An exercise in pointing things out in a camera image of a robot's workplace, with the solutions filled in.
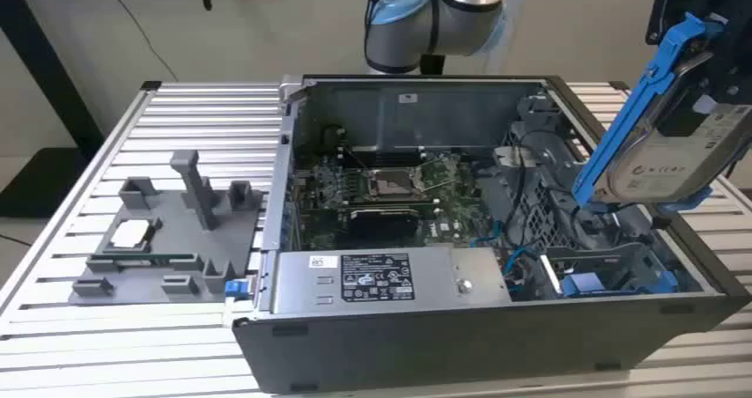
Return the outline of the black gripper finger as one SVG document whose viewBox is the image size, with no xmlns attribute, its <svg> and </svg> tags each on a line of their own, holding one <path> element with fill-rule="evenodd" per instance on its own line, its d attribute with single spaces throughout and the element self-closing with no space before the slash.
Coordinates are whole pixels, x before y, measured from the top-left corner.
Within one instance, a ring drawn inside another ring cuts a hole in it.
<svg viewBox="0 0 752 398">
<path fill-rule="evenodd" d="M 693 106 L 709 85 L 707 72 L 712 57 L 712 54 L 699 54 L 676 68 L 676 78 L 664 93 L 667 103 L 657 118 L 657 132 L 663 136 L 689 136 L 705 119 Z"/>
</svg>

